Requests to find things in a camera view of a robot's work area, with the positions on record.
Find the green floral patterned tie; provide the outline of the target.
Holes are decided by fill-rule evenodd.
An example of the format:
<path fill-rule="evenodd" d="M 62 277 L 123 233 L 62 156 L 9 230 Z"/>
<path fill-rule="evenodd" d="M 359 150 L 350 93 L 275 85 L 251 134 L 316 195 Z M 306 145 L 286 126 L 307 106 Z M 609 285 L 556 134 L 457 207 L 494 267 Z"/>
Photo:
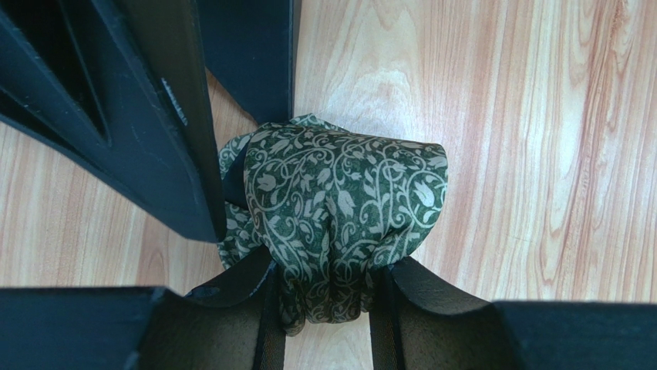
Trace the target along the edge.
<path fill-rule="evenodd" d="M 225 204 L 222 263 L 268 249 L 281 271 L 289 336 L 369 311 L 376 272 L 421 245 L 448 184 L 440 144 L 352 133 L 312 114 L 237 136 L 218 159 L 223 176 L 244 163 L 246 199 Z"/>

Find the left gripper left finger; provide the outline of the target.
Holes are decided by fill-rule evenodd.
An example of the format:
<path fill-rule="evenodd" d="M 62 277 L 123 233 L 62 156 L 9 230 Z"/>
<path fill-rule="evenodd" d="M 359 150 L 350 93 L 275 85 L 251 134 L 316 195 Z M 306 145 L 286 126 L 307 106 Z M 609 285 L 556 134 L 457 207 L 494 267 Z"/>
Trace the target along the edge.
<path fill-rule="evenodd" d="M 280 369 L 265 247 L 184 296 L 165 287 L 4 288 L 3 369 Z"/>

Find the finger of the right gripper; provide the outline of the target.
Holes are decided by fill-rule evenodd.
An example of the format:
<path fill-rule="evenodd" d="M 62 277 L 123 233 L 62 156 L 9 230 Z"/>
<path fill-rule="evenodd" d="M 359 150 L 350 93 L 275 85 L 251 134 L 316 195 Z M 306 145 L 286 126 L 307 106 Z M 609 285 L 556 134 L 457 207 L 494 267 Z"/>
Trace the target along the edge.
<path fill-rule="evenodd" d="M 301 3 L 197 2 L 205 65 L 256 123 L 293 116 Z"/>
<path fill-rule="evenodd" d="M 226 233 L 193 1 L 3 1 L 1 121 L 179 235 Z"/>

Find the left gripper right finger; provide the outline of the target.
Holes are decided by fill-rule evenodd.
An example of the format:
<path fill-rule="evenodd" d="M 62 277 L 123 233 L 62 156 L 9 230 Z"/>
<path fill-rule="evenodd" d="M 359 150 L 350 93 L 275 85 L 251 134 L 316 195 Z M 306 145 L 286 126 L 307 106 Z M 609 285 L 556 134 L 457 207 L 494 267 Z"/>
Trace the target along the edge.
<path fill-rule="evenodd" d="M 489 302 L 406 257 L 377 273 L 377 369 L 654 369 L 656 306 Z"/>

